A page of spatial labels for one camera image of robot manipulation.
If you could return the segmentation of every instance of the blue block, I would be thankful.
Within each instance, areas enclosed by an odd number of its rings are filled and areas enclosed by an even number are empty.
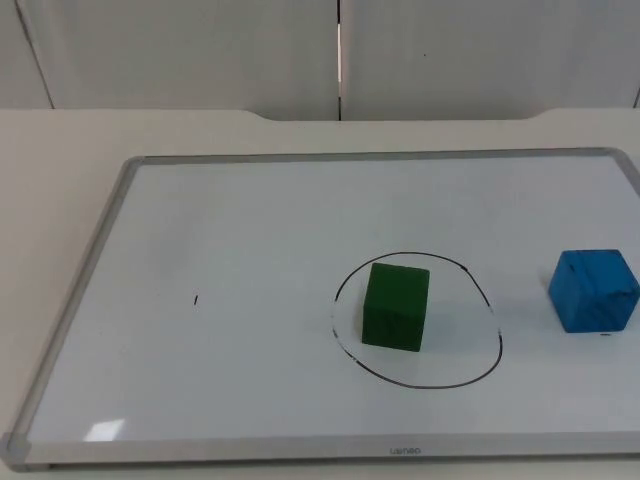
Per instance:
[[[565,331],[624,330],[640,286],[618,250],[562,252],[549,296]]]

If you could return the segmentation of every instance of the desk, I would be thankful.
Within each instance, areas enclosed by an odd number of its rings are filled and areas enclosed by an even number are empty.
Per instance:
[[[25,391],[119,168],[135,155],[617,147],[640,158],[640,111],[554,110],[527,120],[273,122],[229,111],[0,111],[0,428]],[[638,460],[199,467],[225,478],[637,478]],[[0,477],[13,474],[0,467]],[[101,471],[40,478],[103,477]],[[173,477],[170,469],[109,477]]]

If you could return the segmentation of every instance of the black mark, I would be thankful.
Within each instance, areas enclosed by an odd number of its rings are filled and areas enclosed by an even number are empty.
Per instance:
[[[379,257],[375,257],[375,258],[372,258],[371,260],[366,261],[365,263],[360,265],[358,268],[356,268],[353,272],[351,272],[349,275],[347,275],[347,278],[345,278],[344,281],[342,282],[342,284],[340,284],[340,287],[338,287],[338,291],[337,291],[336,296],[335,296],[335,298],[333,300],[334,303],[338,302],[338,299],[340,298],[340,293],[342,293],[342,289],[347,284],[347,282],[351,279],[351,277],[353,277],[356,273],[358,273],[360,270],[362,270],[367,265],[369,265],[369,264],[371,264],[373,262],[376,262],[378,260],[381,260],[383,258],[392,257],[394,255],[422,255],[424,257],[438,258],[440,260],[444,260],[446,262],[453,263],[454,265],[459,267],[464,273],[466,273],[467,276],[471,279],[471,281],[475,285],[475,287],[478,290],[478,292],[480,292],[480,295],[482,296],[482,299],[484,300],[484,303],[487,305],[487,308],[493,314],[493,308],[491,307],[491,304],[489,303],[489,300],[487,299],[487,296],[482,291],[482,289],[480,288],[480,285],[478,284],[478,282],[476,281],[476,279],[474,278],[474,276],[471,274],[471,272],[469,271],[469,269],[467,267],[465,267],[462,263],[453,260],[452,258],[444,257],[442,255],[436,255],[434,253],[426,253],[426,252],[393,252],[393,253],[387,253],[385,255],[380,255]],[[489,367],[489,369],[487,369],[483,374],[481,374],[481,375],[479,375],[479,376],[477,376],[475,378],[472,378],[471,380],[467,380],[466,382],[454,383],[454,384],[451,384],[451,385],[413,385],[413,384],[410,384],[410,383],[404,383],[404,382],[400,382],[398,380],[394,380],[392,378],[386,377],[386,376],[382,375],[381,373],[376,372],[371,367],[365,365],[360,360],[358,360],[355,357],[355,355],[353,353],[351,353],[342,344],[342,342],[340,341],[340,337],[338,337],[338,332],[336,331],[335,327],[332,328],[332,331],[333,331],[333,336],[335,337],[336,341],[338,342],[338,345],[340,345],[340,348],[342,349],[342,351],[344,353],[346,353],[347,356],[351,360],[356,362],[356,364],[359,367],[363,368],[364,370],[366,370],[370,374],[375,375],[379,379],[384,380],[385,382],[389,382],[389,383],[392,383],[394,385],[398,385],[400,387],[411,388],[411,389],[414,389],[414,390],[449,390],[449,389],[452,389],[452,388],[466,387],[467,385],[471,385],[472,383],[479,382],[483,378],[488,377],[496,368],[498,368],[498,365],[502,361],[502,353],[503,353],[503,350],[504,350],[504,345],[503,345],[504,342],[502,340],[502,332],[500,331],[500,329],[498,329],[498,342],[499,342],[498,356],[496,358],[496,361],[493,363],[493,365],[491,365],[491,367]]]

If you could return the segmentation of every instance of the brand logo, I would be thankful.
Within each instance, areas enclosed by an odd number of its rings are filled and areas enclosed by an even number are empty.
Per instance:
[[[420,455],[422,450],[419,448],[391,448],[389,449],[390,455]]]

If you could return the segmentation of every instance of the green cube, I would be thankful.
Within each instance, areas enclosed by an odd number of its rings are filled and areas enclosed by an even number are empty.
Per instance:
[[[364,299],[362,343],[420,351],[429,270],[374,263]]]

